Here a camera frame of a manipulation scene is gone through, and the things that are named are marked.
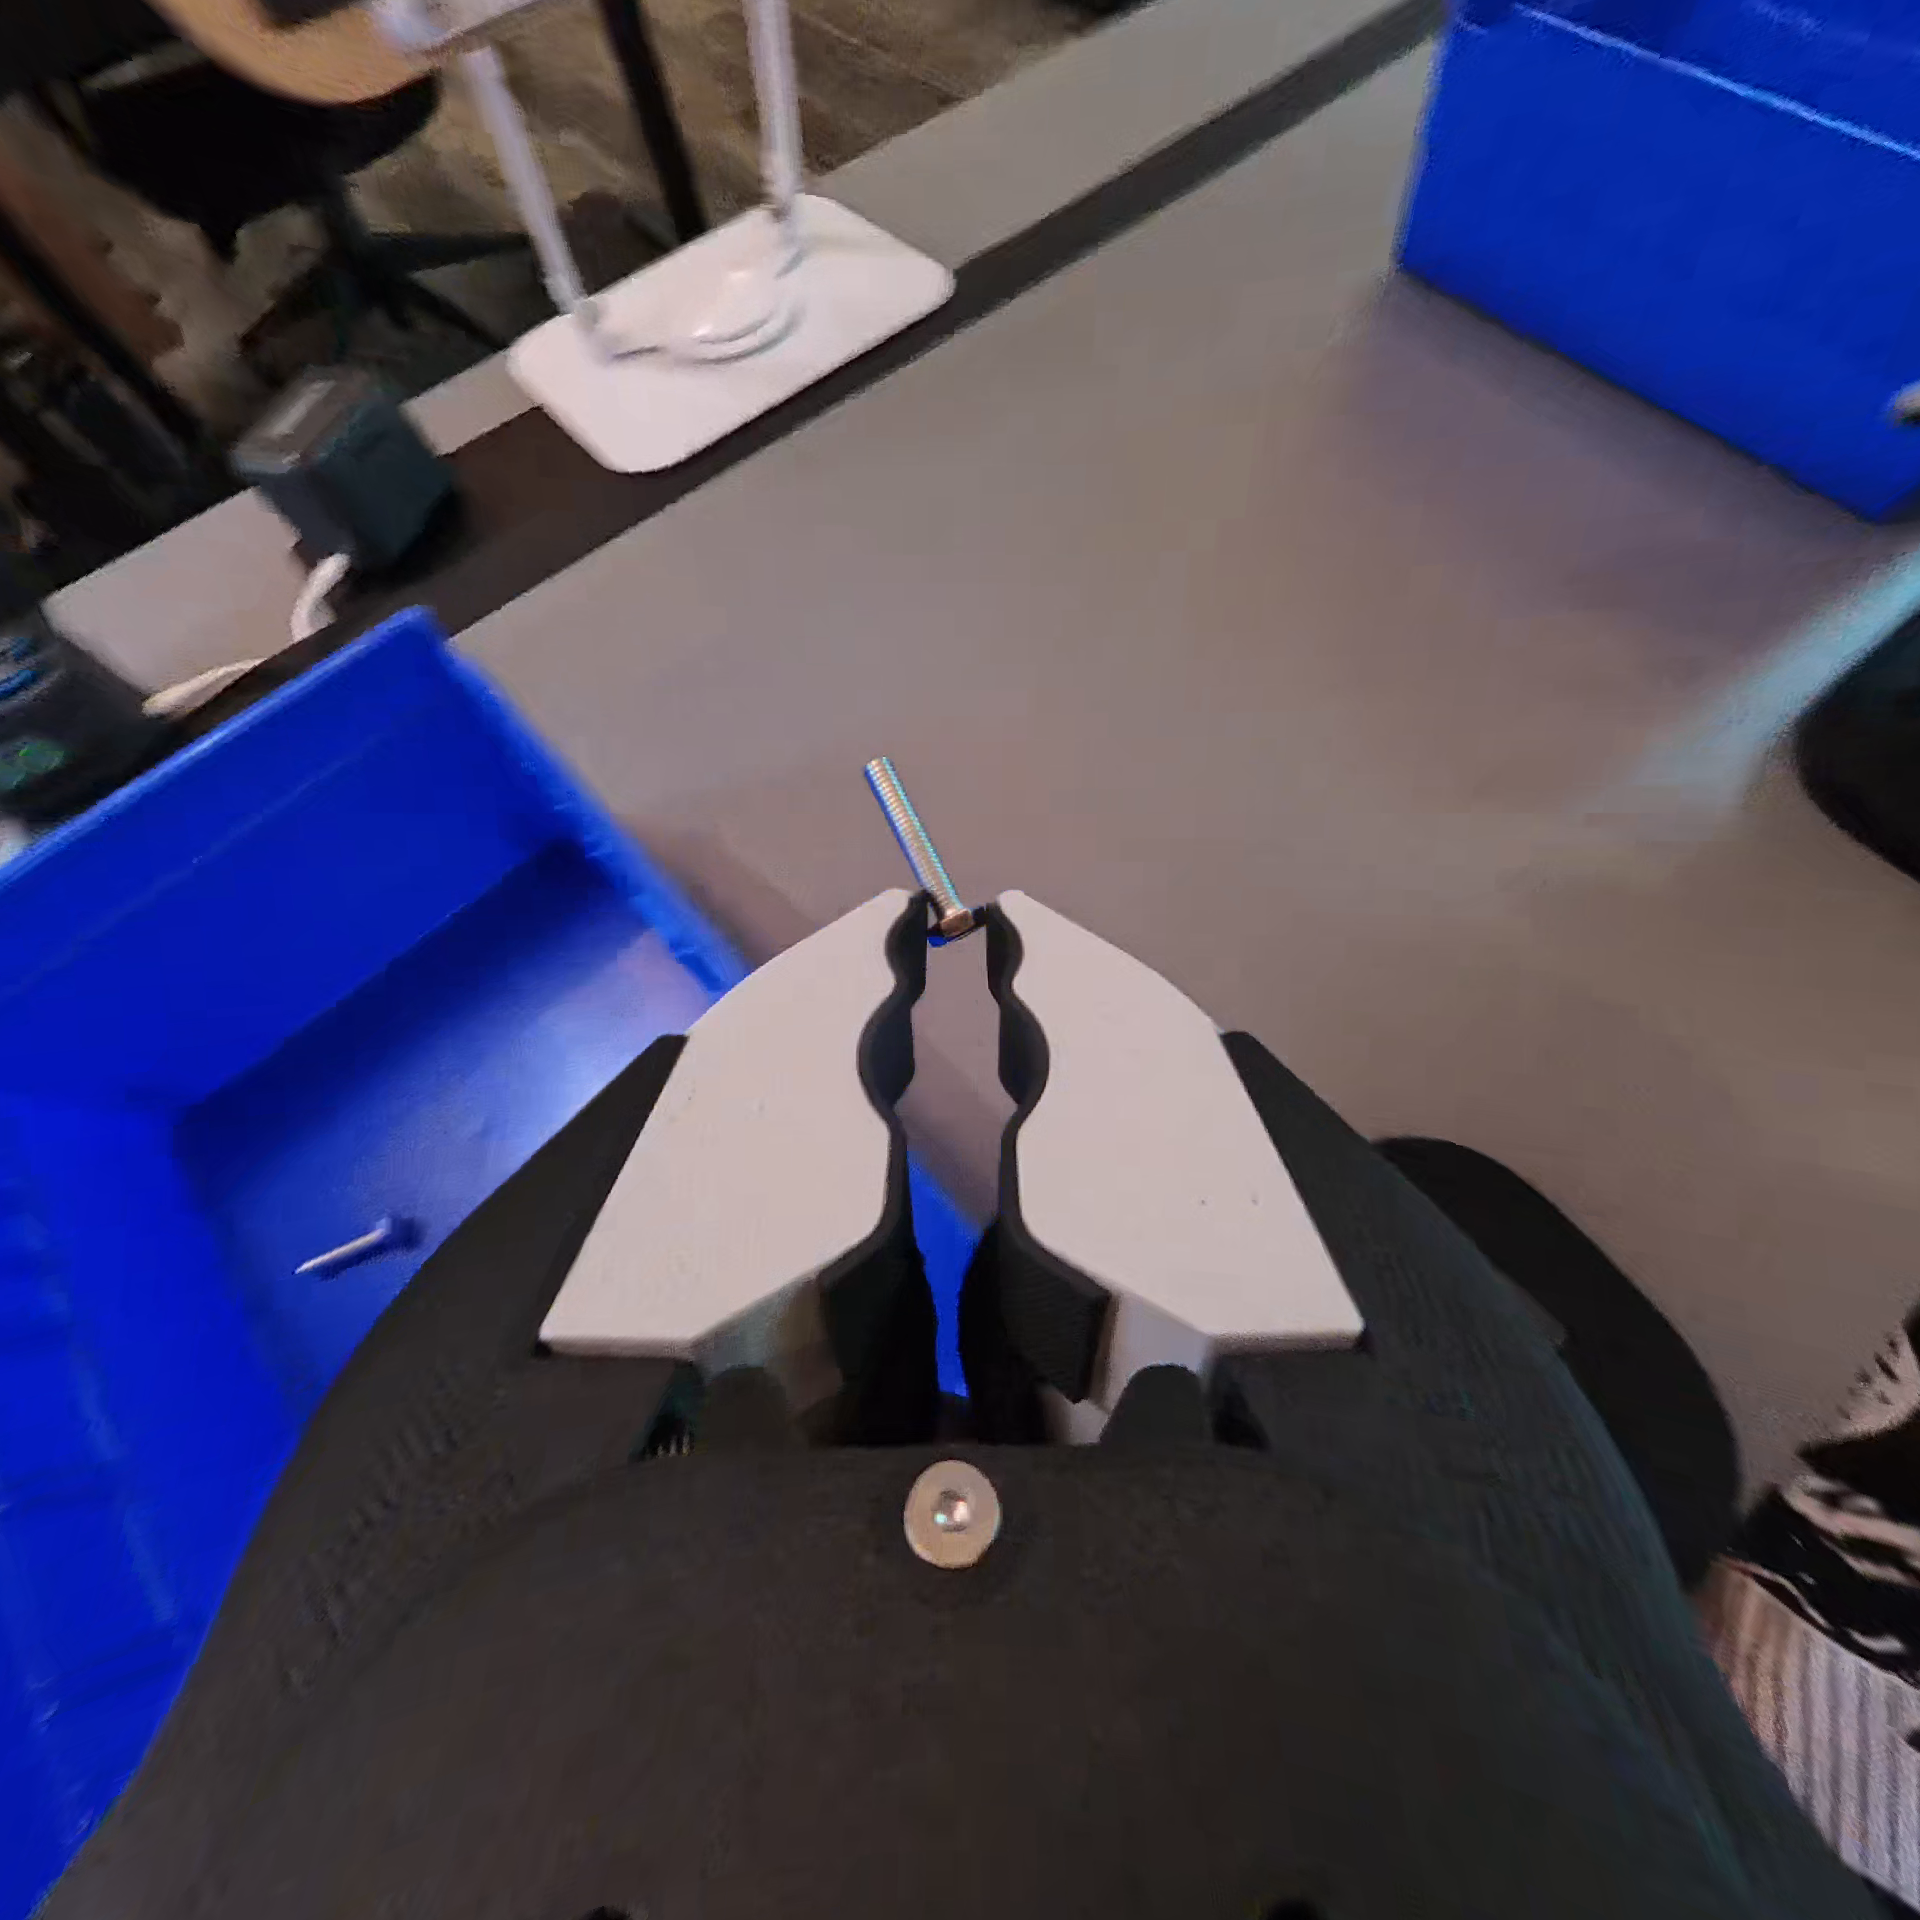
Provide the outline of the instruction sign board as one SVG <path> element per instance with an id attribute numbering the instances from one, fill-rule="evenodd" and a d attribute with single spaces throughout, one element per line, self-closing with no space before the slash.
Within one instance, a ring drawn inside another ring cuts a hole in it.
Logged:
<path id="1" fill-rule="evenodd" d="M 299 104 L 370 104 L 434 78 L 519 5 L 150 2 L 150 8 L 253 88 Z"/>

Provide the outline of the black and blue device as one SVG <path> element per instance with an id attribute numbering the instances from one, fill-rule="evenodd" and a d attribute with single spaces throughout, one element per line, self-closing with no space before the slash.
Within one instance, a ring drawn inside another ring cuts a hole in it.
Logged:
<path id="1" fill-rule="evenodd" d="M 147 694 L 54 626 L 44 605 L 2 626 L 2 813 L 54 827 L 167 751 Z"/>

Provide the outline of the long thin silver bolt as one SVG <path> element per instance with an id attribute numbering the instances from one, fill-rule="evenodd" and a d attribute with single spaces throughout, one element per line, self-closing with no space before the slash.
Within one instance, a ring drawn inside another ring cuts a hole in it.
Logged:
<path id="1" fill-rule="evenodd" d="M 953 884 L 894 758 L 874 756 L 862 775 L 925 904 L 927 938 L 937 943 L 957 943 L 981 932 L 981 912 Z"/>
<path id="2" fill-rule="evenodd" d="M 358 1235 L 302 1260 L 294 1276 L 315 1283 L 337 1279 L 357 1267 L 407 1254 L 419 1246 L 419 1238 L 420 1230 L 412 1215 L 387 1213 Z"/>

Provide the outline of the white sign stand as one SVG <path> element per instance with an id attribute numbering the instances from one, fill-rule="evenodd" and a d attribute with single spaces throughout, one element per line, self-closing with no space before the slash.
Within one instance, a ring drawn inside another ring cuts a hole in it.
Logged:
<path id="1" fill-rule="evenodd" d="M 527 5 L 365 5 L 395 53 L 452 63 L 561 315 L 509 347 L 522 390 L 613 474 L 665 474 L 932 317 L 955 275 L 805 190 L 786 2 L 742 5 L 759 205 L 591 295 L 494 45 Z"/>

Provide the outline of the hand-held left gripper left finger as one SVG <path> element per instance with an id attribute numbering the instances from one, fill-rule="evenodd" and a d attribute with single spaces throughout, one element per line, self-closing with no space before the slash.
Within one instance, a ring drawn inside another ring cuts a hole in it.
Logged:
<path id="1" fill-rule="evenodd" d="M 830 1286 L 905 1202 L 925 900 L 887 888 L 761 965 L 684 1035 L 564 1279 L 557 1358 L 761 1368 L 793 1410 L 839 1394 Z"/>

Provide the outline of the blue plastic bin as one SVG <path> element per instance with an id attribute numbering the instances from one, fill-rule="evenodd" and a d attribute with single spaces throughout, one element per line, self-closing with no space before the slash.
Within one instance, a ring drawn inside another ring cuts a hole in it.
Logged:
<path id="1" fill-rule="evenodd" d="M 1913 517 L 1917 5 L 1453 5 L 1399 264 L 1865 520 Z"/>
<path id="2" fill-rule="evenodd" d="M 747 975 L 420 610 L 5 864 L 5 1915 L 995 1906 L 900 1118 L 827 1404 L 541 1343 Z"/>

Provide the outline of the grey tool case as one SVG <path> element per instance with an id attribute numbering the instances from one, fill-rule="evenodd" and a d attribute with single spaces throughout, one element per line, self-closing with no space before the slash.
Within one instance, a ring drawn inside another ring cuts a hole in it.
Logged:
<path id="1" fill-rule="evenodd" d="M 231 440 L 227 461 L 293 530 L 302 558 L 343 558 L 355 580 L 409 580 L 466 527 L 452 464 L 365 368 L 305 371 Z"/>

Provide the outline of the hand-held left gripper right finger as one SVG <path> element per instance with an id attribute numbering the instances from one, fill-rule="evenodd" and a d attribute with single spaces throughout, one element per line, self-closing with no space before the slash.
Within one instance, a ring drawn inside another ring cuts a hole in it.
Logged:
<path id="1" fill-rule="evenodd" d="M 1159 1366 L 1355 1354 L 1359 1304 L 1181 988 L 1026 891 L 987 909 L 996 1212 L 967 1268 L 975 1410 L 1115 1410 Z"/>

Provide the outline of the black printed shirt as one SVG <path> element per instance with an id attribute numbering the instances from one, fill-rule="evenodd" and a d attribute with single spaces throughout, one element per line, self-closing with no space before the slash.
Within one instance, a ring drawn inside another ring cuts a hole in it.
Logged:
<path id="1" fill-rule="evenodd" d="M 1703 1620 L 1801 1810 L 1861 1879 L 1915 1906 L 1917 1311 L 1746 1512 Z"/>

